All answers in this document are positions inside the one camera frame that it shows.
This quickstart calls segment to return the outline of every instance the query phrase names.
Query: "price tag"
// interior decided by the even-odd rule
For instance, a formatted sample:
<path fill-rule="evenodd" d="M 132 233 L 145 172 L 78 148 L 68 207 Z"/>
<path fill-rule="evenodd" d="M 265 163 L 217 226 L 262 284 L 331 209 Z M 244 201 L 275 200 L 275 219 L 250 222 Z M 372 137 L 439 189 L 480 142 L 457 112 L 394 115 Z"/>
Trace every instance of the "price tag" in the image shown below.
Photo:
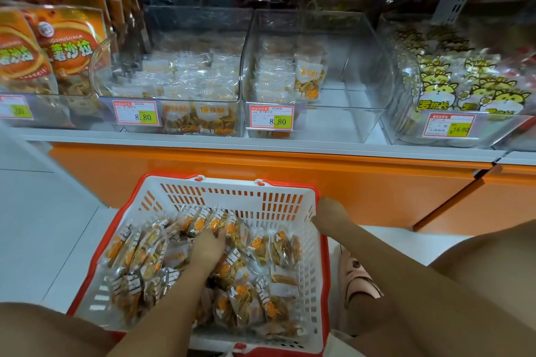
<path fill-rule="evenodd" d="M 467 138 L 476 115 L 430 113 L 423 137 Z"/>
<path fill-rule="evenodd" d="M 113 102 L 117 124 L 160 125 L 156 102 L 128 100 L 114 100 Z"/>
<path fill-rule="evenodd" d="M 3 119 L 34 120 L 26 98 L 21 95 L 0 95 L 0 117 Z"/>
<path fill-rule="evenodd" d="M 293 106 L 250 106 L 252 129 L 292 131 L 294 127 Z"/>

